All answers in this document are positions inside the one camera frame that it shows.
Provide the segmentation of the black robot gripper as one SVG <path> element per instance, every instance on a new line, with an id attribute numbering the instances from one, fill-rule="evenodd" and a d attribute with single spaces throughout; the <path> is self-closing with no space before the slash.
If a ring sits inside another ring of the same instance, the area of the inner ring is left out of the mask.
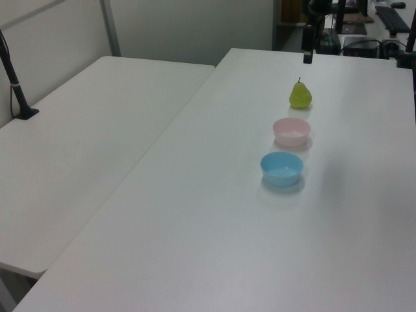
<path id="1" fill-rule="evenodd" d="M 307 5 L 309 24 L 318 27 L 332 13 L 332 0 L 312 0 Z M 311 64 L 314 50 L 314 28 L 304 27 L 302 33 L 303 63 Z"/>

